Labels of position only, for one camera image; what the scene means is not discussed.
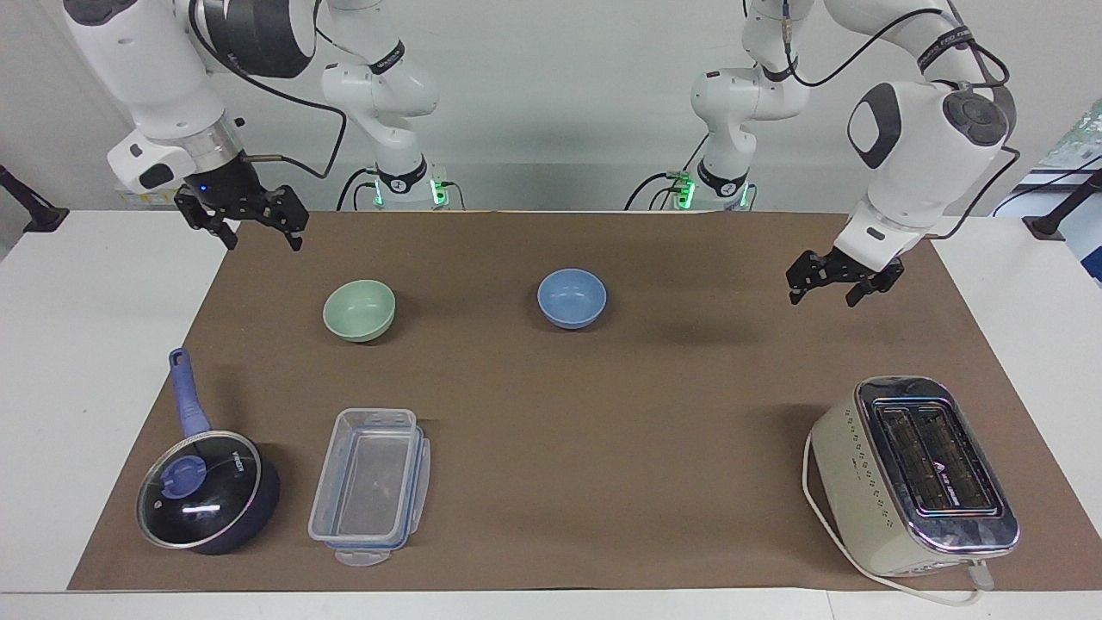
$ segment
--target green bowl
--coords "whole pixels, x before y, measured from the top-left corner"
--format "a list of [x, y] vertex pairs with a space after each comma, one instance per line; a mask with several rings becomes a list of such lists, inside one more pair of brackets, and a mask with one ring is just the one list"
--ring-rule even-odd
[[395, 291], [376, 280], [348, 282], [325, 300], [322, 320], [348, 342], [367, 342], [386, 334], [395, 320]]

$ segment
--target clear food storage container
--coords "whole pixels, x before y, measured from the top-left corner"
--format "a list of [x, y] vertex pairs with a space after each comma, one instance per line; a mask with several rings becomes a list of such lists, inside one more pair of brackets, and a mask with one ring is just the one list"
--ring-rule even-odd
[[310, 511], [310, 537], [348, 566], [371, 566], [417, 532], [429, 490], [429, 440], [407, 410], [337, 416]]

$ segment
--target black metal pole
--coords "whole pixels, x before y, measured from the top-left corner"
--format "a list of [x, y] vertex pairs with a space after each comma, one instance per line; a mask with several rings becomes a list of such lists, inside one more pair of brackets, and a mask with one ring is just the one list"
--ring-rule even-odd
[[50, 204], [50, 200], [15, 178], [3, 165], [0, 165], [0, 186], [8, 189], [8, 193], [31, 214], [31, 221], [23, 227], [24, 232], [53, 232], [68, 215], [67, 208]]
[[1071, 195], [1056, 205], [1056, 208], [1048, 215], [1040, 217], [1027, 216], [1023, 217], [1022, 220], [1026, 222], [1026, 227], [1038, 239], [1063, 240], [1063, 237], [1059, 232], [1060, 221], [1063, 221], [1063, 218], [1070, 215], [1080, 204], [1083, 204], [1083, 200], [1099, 191], [1102, 191], [1102, 168], [1095, 170], [1087, 181], [1083, 181], [1082, 185], [1076, 187], [1076, 191], [1071, 192]]

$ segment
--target white cord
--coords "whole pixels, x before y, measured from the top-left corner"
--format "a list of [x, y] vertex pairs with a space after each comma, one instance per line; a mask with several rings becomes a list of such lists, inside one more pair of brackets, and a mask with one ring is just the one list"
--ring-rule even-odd
[[980, 597], [983, 595], [982, 590], [973, 590], [972, 594], [969, 595], [969, 597], [964, 600], [947, 599], [923, 592], [921, 590], [908, 588], [907, 586], [897, 584], [890, 579], [885, 579], [884, 577], [873, 575], [872, 573], [862, 568], [861, 565], [857, 564], [857, 561], [853, 559], [853, 556], [850, 555], [850, 551], [846, 550], [845, 545], [842, 544], [842, 541], [838, 537], [838, 534], [834, 533], [834, 530], [831, 529], [830, 523], [827, 521], [827, 518], [823, 516], [822, 511], [819, 510], [819, 504], [817, 504], [815, 500], [811, 497], [811, 491], [808, 490], [808, 463], [810, 461], [810, 459], [811, 459], [811, 434], [808, 434], [808, 440], [803, 444], [803, 497], [807, 498], [808, 503], [811, 504], [811, 510], [813, 510], [815, 512], [815, 516], [819, 518], [819, 523], [823, 524], [823, 529], [827, 530], [827, 533], [830, 534], [831, 540], [834, 541], [834, 544], [838, 546], [838, 551], [842, 552], [842, 555], [845, 556], [845, 559], [849, 559], [850, 564], [852, 564], [853, 567], [856, 568], [858, 573], [861, 573], [865, 577], [868, 577], [873, 581], [876, 581], [877, 584], [882, 584], [889, 588], [895, 588], [900, 592], [908, 594], [910, 596], [915, 596], [932, 602], [948, 605], [950, 607], [968, 607], [974, 603], [975, 601], [980, 600]]

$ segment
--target white table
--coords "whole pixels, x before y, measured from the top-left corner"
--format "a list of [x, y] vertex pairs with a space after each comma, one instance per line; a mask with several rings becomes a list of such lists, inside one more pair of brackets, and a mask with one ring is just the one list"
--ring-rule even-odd
[[[971, 220], [937, 249], [1102, 530], [1093, 482], [1102, 291], [1062, 243], [1036, 241], [1016, 220]], [[1102, 592], [994, 592], [962, 610], [895, 592], [801, 589], [62, 594], [164, 382], [165, 352], [183, 342], [224, 254], [175, 213], [77, 210], [54, 233], [24, 236], [0, 262], [0, 618], [1102, 614]]]

